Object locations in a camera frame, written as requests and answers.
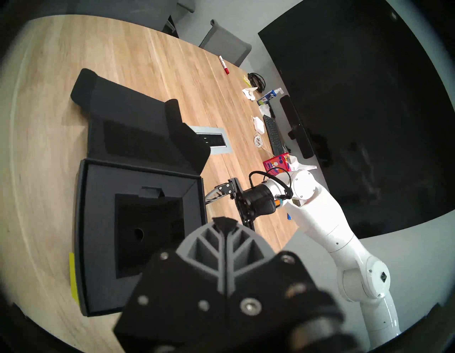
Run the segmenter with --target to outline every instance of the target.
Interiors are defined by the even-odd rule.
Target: box lid
[[[82,69],[71,98],[90,114],[89,158],[200,175],[207,146],[182,122],[176,99],[161,102]]]

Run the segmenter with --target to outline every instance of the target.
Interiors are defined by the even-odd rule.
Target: coiled black cable
[[[265,80],[264,77],[259,75],[258,73],[251,72],[248,74],[248,80],[250,80],[252,87],[257,87],[258,92],[262,93],[265,89]]]

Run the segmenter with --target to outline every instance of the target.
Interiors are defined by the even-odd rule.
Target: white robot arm
[[[293,199],[282,200],[280,207],[333,258],[341,296],[350,302],[360,302],[371,349],[398,336],[387,266],[365,249],[338,202],[310,172],[297,170],[289,174],[291,182],[287,173],[277,175],[293,191]],[[284,194],[284,188],[277,182],[268,179],[265,184],[272,195]]]

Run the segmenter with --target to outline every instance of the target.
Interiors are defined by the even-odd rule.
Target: open box
[[[207,222],[200,173],[210,148],[160,102],[83,69],[71,98],[90,113],[75,212],[85,316],[121,311],[150,256]]]

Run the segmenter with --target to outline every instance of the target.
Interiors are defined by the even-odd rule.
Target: black cable
[[[259,75],[258,73],[251,72],[248,74],[248,80],[250,80],[252,87],[257,87],[258,92],[262,93],[265,89],[265,80],[264,77]]]
[[[291,180],[291,176],[289,175],[288,171],[284,168],[281,168],[281,167],[273,167],[273,168],[270,168],[269,170],[266,171],[266,173],[268,174],[272,169],[281,169],[281,170],[284,170],[286,172],[286,174],[288,175],[289,177],[289,187],[291,187],[291,183],[292,183],[292,180]]]
[[[285,170],[285,172],[288,174],[289,176],[289,182],[291,180],[291,176],[289,175],[288,171]],[[276,181],[278,184],[280,184],[281,186],[283,186],[284,188],[284,192],[286,193],[285,195],[279,195],[278,197],[281,198],[281,199],[288,199],[290,200],[292,198],[292,196],[294,195],[294,193],[292,192],[292,189],[289,186],[287,186],[282,180],[278,179],[276,176],[274,175],[271,175],[271,174],[268,174],[266,172],[262,172],[262,171],[259,171],[259,170],[255,170],[254,172],[251,172],[250,175],[248,176],[249,180],[250,180],[250,185],[251,185],[251,188],[253,189],[254,188],[254,185],[253,185],[253,182],[251,181],[251,176],[253,174],[259,174],[259,175],[264,175],[266,177],[269,177],[270,179],[272,179],[273,181]]]

